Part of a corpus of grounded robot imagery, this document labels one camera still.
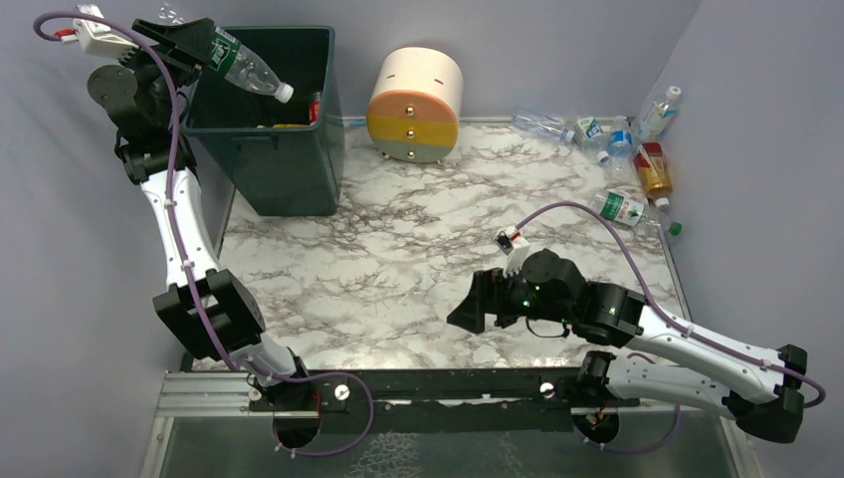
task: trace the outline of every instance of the trash bin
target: trash bin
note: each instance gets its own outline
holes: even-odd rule
[[[345,159],[331,27],[226,31],[296,90],[287,104],[245,92],[207,72],[193,90],[184,133],[207,151],[258,214],[328,216],[337,208]],[[321,95],[316,121],[311,104]]]

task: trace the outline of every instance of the gray wall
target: gray wall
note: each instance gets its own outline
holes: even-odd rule
[[[343,113],[362,116],[384,58],[406,46],[452,56],[464,117],[517,103],[633,115],[700,0],[171,0],[222,25],[330,25]]]
[[[704,0],[653,90],[686,94],[665,144],[693,318],[808,349],[829,391],[795,444],[759,443],[771,477],[844,468],[842,20],[834,0]]]
[[[126,23],[149,13],[101,3]],[[15,22],[0,29],[0,469],[9,477],[134,476],[163,372],[181,354],[152,310],[165,275],[155,221],[86,91],[104,61],[31,32],[37,14],[70,5],[12,2],[4,14]],[[214,230],[227,183],[213,165],[202,171]]]

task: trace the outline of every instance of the white marble surface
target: white marble surface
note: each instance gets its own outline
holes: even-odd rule
[[[309,368],[506,367],[580,364],[600,349],[575,336],[544,340],[524,322],[479,336],[446,324],[476,270],[503,267],[495,234],[550,202],[587,203],[607,188],[641,196],[579,151],[508,125],[465,125],[444,165],[384,160],[353,128],[339,211],[258,216],[238,195],[221,262],[257,298],[269,333]],[[615,242],[594,219],[558,208],[523,229],[533,250],[573,260],[587,279],[639,290]],[[656,232],[622,231],[657,299],[680,313]],[[557,324],[535,323],[540,334]],[[208,360],[197,368],[217,368]]]

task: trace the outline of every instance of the dark gray floor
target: dark gray floor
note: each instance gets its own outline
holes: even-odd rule
[[[625,413],[613,443],[642,446],[661,438],[673,413]],[[720,420],[686,412],[679,434],[645,455],[616,455],[583,444],[576,433],[375,434],[330,458],[274,452],[268,418],[179,418],[163,476],[231,477],[735,477]],[[350,436],[319,436],[309,449],[330,449]]]

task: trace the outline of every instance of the bottle cap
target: bottle cap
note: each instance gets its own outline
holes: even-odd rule
[[[276,100],[287,103],[290,101],[290,98],[293,96],[293,87],[288,85],[287,83],[282,83],[282,85],[276,90],[273,94],[273,98]]]

